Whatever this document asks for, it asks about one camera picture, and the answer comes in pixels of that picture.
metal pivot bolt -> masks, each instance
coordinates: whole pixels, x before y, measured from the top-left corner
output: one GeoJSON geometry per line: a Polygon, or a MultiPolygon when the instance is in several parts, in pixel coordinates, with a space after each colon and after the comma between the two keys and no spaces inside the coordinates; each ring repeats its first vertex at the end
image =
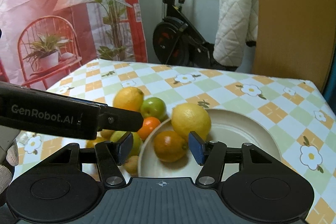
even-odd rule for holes
{"type": "Polygon", "coordinates": [[[113,176],[106,179],[106,182],[110,185],[118,185],[123,182],[121,177],[113,176]]]}
{"type": "Polygon", "coordinates": [[[109,121],[109,124],[114,123],[114,119],[113,119],[113,117],[109,117],[108,121],[109,121]]]}
{"type": "Polygon", "coordinates": [[[215,182],[215,179],[213,177],[204,176],[204,177],[200,177],[198,179],[198,182],[203,185],[210,185],[215,182]]]}

white quilted cloth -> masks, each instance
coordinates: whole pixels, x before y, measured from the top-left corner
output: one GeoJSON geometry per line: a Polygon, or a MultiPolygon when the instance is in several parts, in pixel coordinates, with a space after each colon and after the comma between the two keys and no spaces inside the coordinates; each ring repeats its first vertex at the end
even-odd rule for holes
{"type": "Polygon", "coordinates": [[[259,0],[219,0],[214,59],[239,67],[246,41],[257,41],[259,0]]]}

wooden panel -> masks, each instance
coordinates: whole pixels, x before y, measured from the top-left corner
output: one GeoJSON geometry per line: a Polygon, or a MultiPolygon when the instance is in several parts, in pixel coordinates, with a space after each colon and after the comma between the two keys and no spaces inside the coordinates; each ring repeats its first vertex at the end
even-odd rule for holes
{"type": "Polygon", "coordinates": [[[323,90],[335,30],[336,0],[259,0],[253,73],[311,80],[323,90]]]}

green apple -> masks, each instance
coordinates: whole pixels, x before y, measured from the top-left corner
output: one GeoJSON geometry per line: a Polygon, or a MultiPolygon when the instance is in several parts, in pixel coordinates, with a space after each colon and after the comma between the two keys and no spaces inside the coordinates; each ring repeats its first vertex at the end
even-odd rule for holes
{"type": "MultiPolygon", "coordinates": [[[[117,142],[125,133],[126,131],[115,131],[112,134],[110,141],[117,142]]],[[[138,133],[132,132],[132,134],[133,134],[133,147],[131,152],[128,154],[128,158],[131,156],[139,155],[142,146],[142,139],[140,138],[138,133]]]]}
{"type": "Polygon", "coordinates": [[[160,98],[151,97],[143,101],[140,112],[143,118],[155,117],[163,122],[166,118],[166,104],[160,98]]]}

checkered tablecloth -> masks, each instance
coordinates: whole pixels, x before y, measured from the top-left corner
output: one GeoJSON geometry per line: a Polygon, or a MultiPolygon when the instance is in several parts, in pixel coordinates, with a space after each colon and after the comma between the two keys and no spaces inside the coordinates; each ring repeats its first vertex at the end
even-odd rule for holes
{"type": "MultiPolygon", "coordinates": [[[[264,126],[275,139],[282,162],[314,187],[307,221],[336,224],[335,115],[310,81],[157,64],[93,60],[49,91],[112,105],[122,87],[136,86],[146,97],[159,97],[172,108],[197,103],[242,113],[264,126]]],[[[22,132],[16,176],[62,146],[85,141],[22,132]]]]}

